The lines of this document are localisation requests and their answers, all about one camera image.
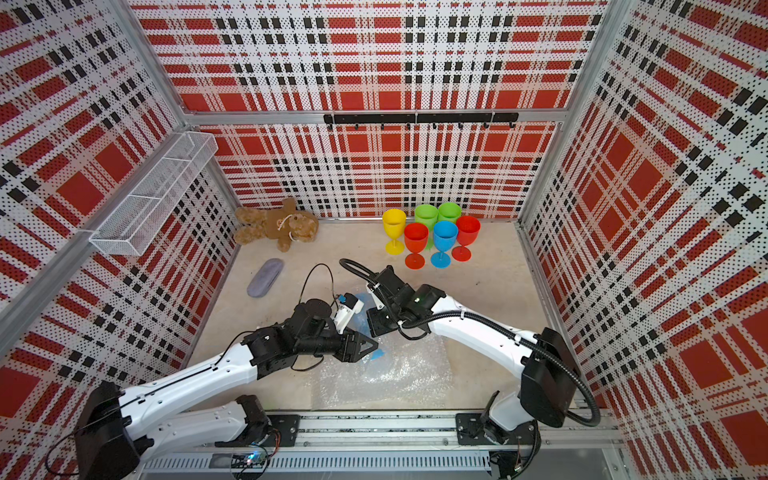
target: bubble wrap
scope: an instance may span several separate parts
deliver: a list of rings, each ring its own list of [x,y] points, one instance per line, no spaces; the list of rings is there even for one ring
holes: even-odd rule
[[[368,293],[356,293],[365,301],[349,328],[370,336],[366,311],[374,308]],[[421,330],[413,330],[416,336]],[[409,341],[391,332],[376,339],[379,348],[357,363],[341,363],[329,357],[312,371],[313,409],[333,409],[347,404],[398,399],[435,408],[445,404],[453,375],[443,338],[430,334]]]

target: plaid wall panel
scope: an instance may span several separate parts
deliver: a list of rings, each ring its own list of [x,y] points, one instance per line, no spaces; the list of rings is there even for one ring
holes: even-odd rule
[[[191,111],[557,108],[607,1],[130,0]]]
[[[768,475],[766,48],[764,0],[634,2],[526,226],[647,478]]]
[[[455,201],[479,217],[516,218],[554,124],[216,125],[216,159],[240,201],[295,197],[321,217],[412,212]]]
[[[100,2],[0,9],[0,309],[175,127]]]
[[[0,478],[50,478],[46,451],[102,380],[129,386],[181,367],[232,259],[235,222],[204,170],[142,257],[85,261],[0,362],[12,386],[0,397]],[[75,471],[74,441],[51,462]]]

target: glass base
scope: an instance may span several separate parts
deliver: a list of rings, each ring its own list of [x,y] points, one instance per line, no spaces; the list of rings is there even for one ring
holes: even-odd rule
[[[406,246],[401,241],[392,240],[391,242],[387,243],[386,247],[384,248],[390,255],[399,255],[405,251]]]
[[[406,266],[411,270],[418,270],[424,266],[424,257],[418,253],[411,253],[406,257]]]
[[[448,265],[451,264],[451,256],[447,253],[438,252],[432,255],[431,261],[435,268],[448,268]]]
[[[470,258],[472,258],[472,252],[470,252],[469,248],[467,247],[456,247],[451,252],[451,255],[453,255],[453,258],[455,258],[459,262],[465,262]]]

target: beige floor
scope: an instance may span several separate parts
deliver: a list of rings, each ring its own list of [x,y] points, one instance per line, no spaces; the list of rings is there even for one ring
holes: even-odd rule
[[[445,270],[429,264],[421,270],[405,266],[405,254],[391,257],[384,251],[387,238],[376,222],[321,223],[314,243],[296,243],[287,253],[277,250],[272,240],[260,240],[240,248],[219,299],[197,343],[190,365],[210,358],[227,347],[233,336],[284,321],[299,299],[301,286],[313,265],[327,263],[333,270],[336,293],[364,290],[362,280],[339,265],[339,258],[356,260],[374,271],[387,264],[414,288],[422,283],[436,286],[466,306],[491,318],[535,332],[547,326],[523,250],[512,223],[482,224],[480,235],[471,246],[472,259],[453,262]],[[270,292],[260,299],[246,294],[246,287],[264,261],[285,261],[283,272]],[[306,286],[304,300],[331,300],[327,270],[318,267]],[[497,389],[514,387],[516,380],[485,356],[454,340],[445,341],[453,371],[453,388],[443,408],[479,409]],[[297,368],[311,365],[315,359],[300,358]],[[285,369],[249,385],[231,389],[200,404],[207,408],[229,402],[241,394],[259,397],[265,409],[311,409],[309,372]],[[349,409],[429,409],[428,403],[403,401],[350,404]]]

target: wire mesh basket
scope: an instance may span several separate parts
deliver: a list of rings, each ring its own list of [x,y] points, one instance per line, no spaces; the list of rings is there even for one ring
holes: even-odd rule
[[[217,150],[212,134],[188,131],[178,139],[91,235],[107,255],[140,256],[181,196]]]

